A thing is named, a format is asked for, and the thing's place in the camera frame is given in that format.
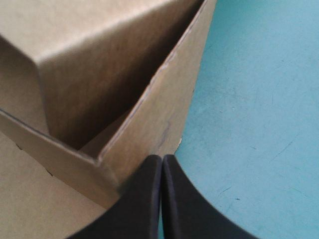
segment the blue surface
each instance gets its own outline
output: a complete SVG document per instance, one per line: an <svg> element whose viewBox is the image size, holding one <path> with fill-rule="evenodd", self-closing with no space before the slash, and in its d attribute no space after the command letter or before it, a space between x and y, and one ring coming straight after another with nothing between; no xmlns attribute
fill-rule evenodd
<svg viewBox="0 0 319 239"><path fill-rule="evenodd" d="M249 232L319 238L318 0L219 0L176 155Z"/></svg>

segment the corrugated cardboard edge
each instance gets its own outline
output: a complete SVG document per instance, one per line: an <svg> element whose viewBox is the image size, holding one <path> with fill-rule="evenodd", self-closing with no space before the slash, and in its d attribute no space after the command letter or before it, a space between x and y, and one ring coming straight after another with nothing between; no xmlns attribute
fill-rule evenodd
<svg viewBox="0 0 319 239"><path fill-rule="evenodd" d="M119 197L119 187L148 154L176 150L215 3L206 0L202 4L98 161L1 110L0 130L54 176L109 208Z"/></svg>
<svg viewBox="0 0 319 239"><path fill-rule="evenodd" d="M119 185L149 154L174 153L179 144L216 0L203 2L141 98L99 155Z"/></svg>

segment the blue floor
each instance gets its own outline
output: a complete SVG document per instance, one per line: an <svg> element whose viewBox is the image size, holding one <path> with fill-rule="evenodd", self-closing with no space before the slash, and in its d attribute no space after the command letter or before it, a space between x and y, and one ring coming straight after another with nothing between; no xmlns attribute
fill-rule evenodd
<svg viewBox="0 0 319 239"><path fill-rule="evenodd" d="M176 155L250 233L319 238L318 0L218 1Z"/></svg>

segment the scratch mark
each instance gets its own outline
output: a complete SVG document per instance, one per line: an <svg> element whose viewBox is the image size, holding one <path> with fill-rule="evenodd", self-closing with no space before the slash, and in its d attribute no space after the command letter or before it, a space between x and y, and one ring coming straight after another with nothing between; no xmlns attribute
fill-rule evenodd
<svg viewBox="0 0 319 239"><path fill-rule="evenodd" d="M296 188L292 188L292 187L290 187L290 188L293 189L293 190L295 190L296 192L298 192L298 193L304 195L305 197L308 197L308 196L307 196L306 194L304 194L302 191L300 191L300 190L298 190L298 189L296 189Z"/></svg>
<svg viewBox="0 0 319 239"><path fill-rule="evenodd" d="M223 191L221 191L221 192L218 194L217 197L219 198L220 195L222 195L222 194L223 194L224 192L226 192L227 190L231 189L231 187L232 187L232 186L230 186L229 188L226 188L226 189L224 189Z"/></svg>
<svg viewBox="0 0 319 239"><path fill-rule="evenodd" d="M289 146L293 144L293 142L295 141L296 137L295 137L289 144L287 144L286 147L285 147L283 150L281 150L279 153L277 153L276 156L273 157L269 162L272 162L272 161L275 160L279 155L281 155L283 152L285 152L285 151L287 150L287 148L289 148Z"/></svg>

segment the cardboard box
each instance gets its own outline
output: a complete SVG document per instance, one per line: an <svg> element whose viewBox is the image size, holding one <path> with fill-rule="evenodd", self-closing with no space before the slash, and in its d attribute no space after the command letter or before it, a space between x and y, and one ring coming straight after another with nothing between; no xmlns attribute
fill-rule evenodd
<svg viewBox="0 0 319 239"><path fill-rule="evenodd" d="M215 4L0 2L0 130L109 208L147 155L177 149ZM1 164L23 170L1 142Z"/></svg>

